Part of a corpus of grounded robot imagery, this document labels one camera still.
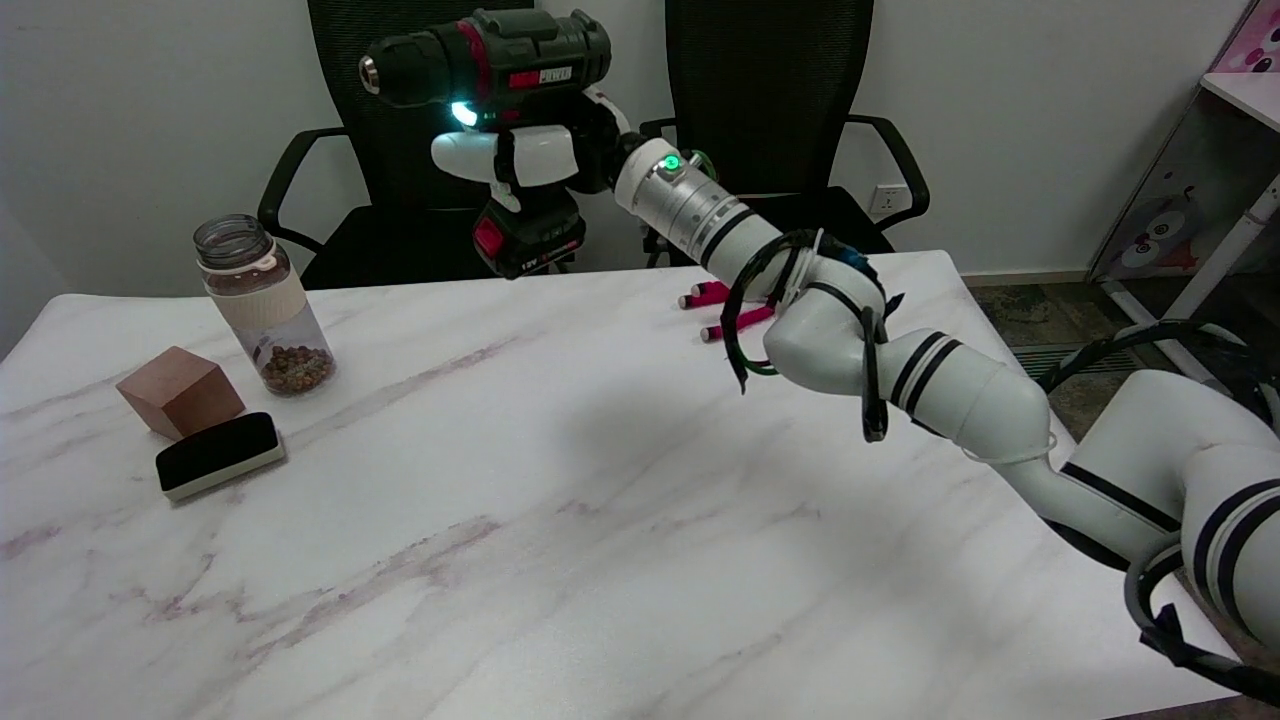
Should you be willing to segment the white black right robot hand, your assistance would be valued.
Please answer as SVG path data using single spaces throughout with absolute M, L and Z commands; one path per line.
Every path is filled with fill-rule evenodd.
M 544 94 L 476 123 L 436 136 L 430 156 L 436 169 L 490 190 L 511 211 L 529 206 L 535 190 L 596 195 L 614 188 L 620 169 L 646 137 L 596 87 Z

